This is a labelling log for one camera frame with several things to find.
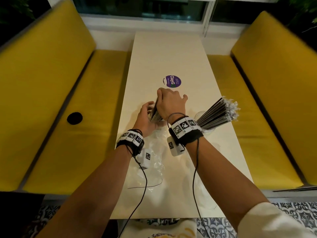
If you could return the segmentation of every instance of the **purple sticker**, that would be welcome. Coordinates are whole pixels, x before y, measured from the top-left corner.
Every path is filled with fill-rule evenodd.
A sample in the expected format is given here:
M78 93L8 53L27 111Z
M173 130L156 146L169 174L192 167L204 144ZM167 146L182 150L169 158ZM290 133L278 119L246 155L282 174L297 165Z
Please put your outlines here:
M177 76L169 75L164 78L163 83L166 84L166 86L169 88L176 88L180 86L182 81Z

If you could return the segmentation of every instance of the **black wrist strap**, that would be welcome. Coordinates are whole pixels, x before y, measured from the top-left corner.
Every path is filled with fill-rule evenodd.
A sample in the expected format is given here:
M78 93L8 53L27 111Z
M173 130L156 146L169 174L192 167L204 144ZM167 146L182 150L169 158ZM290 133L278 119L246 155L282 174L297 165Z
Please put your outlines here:
M177 119L168 131L175 143L183 146L203 136L200 126L188 116Z
M129 129L118 139L116 148L120 145L126 145L131 148L133 157L139 155L144 146L141 133L139 129Z

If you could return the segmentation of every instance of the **table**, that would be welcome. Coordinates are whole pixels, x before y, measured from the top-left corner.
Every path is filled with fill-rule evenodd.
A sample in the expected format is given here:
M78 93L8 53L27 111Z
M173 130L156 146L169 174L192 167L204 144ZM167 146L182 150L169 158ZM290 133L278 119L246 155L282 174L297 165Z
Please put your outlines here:
M177 76L179 87L172 88L188 95L186 114L194 117L207 110L220 97L212 69L197 35L179 33L137 32L134 39L129 73L122 105L118 137L132 128L137 114L147 101L156 100L158 88L166 88L163 79ZM231 123L216 128L207 140L236 168L252 180ZM166 147L162 154L164 164L162 184L148 188L145 197L132 218L193 218L199 217L192 194L194 166L184 154L173 157ZM141 200L144 188L127 189L131 171L136 170L131 159L128 176L111 219L126 219ZM221 209L207 193L199 177L195 180L195 196L202 217L224 217Z

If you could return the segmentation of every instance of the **round hole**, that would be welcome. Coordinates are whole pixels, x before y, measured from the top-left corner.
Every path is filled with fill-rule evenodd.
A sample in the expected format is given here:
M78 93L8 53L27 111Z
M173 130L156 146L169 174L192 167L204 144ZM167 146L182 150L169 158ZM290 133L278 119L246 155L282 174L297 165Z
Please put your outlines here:
M82 115L79 112L74 112L67 117L67 122L71 125L79 124L82 121Z

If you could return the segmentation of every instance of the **yellow cushion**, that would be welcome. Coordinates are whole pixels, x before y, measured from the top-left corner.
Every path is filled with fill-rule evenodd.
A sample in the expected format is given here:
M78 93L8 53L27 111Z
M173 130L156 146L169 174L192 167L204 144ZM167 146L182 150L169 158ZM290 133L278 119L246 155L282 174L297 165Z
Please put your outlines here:
M266 12L232 52L307 181L317 185L317 54Z
M24 190L71 194L115 147L123 102L127 52L96 50ZM73 112L83 116L71 125Z
M266 122L230 56L208 55L222 95L238 102L238 121L232 125L260 189L288 189L302 186L280 143Z
M0 53L0 190L15 190L95 43L71 1Z

